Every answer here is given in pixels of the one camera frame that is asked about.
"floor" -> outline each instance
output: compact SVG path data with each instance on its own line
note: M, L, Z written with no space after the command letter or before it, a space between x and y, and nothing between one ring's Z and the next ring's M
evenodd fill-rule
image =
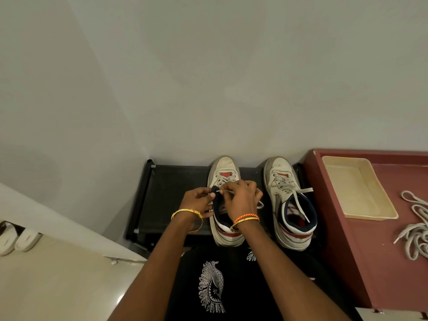
M43 236L29 252L0 257L0 319L105 321L141 264L111 261ZM358 309L365 321L416 321L420 313Z

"forearm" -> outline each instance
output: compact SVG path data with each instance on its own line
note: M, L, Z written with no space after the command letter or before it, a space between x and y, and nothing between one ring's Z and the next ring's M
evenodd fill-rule
M109 321L164 319L188 227L184 213L170 222Z
M266 235L257 221L240 223L244 235L286 320L349 320Z

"sneaker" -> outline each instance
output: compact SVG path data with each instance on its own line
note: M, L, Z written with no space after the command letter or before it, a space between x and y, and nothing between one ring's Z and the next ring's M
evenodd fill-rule
M240 178L239 169L230 157L221 156L214 161L208 176L208 187L216 194L213 199L214 215L210 217L210 226L217 246L237 247L245 241L241 232L230 230L233 221L227 215L222 194L218 192L224 183Z
M270 158L263 170L266 190L274 213L275 236L287 249L303 251L311 243L317 227L317 214L311 201L302 193L290 164L280 156Z

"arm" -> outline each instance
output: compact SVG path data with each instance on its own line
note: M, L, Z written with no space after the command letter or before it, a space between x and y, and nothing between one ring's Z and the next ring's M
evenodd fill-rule
M210 188L197 188L185 193L180 208L194 209L203 217L215 195ZM144 267L111 314L109 321L163 320L173 288L175 274L187 233L199 217L191 212L179 212L168 225Z
M257 214L261 191L253 181L227 183L222 188L235 193L233 200L222 191L232 220L247 213ZM316 286L266 235L258 221L237 225L247 240L275 302L285 320L349 320L346 314Z

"black shoe rack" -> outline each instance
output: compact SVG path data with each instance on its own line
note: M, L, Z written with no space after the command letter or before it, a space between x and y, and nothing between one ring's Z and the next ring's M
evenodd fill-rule
M147 160L131 211L126 239L148 254L152 252L171 221L172 213L179 208L184 193L190 189L207 186L210 168L157 165L152 160ZM296 174L300 178L304 172L302 167L299 168L296 169ZM266 233L276 241L272 204L263 181L263 166L243 167L239 170L241 179L255 181L257 187L263 191L261 201L264 207L258 210L260 223ZM191 233L185 239L185 247L196 247L201 244L214 244L209 219L204 220L199 232Z

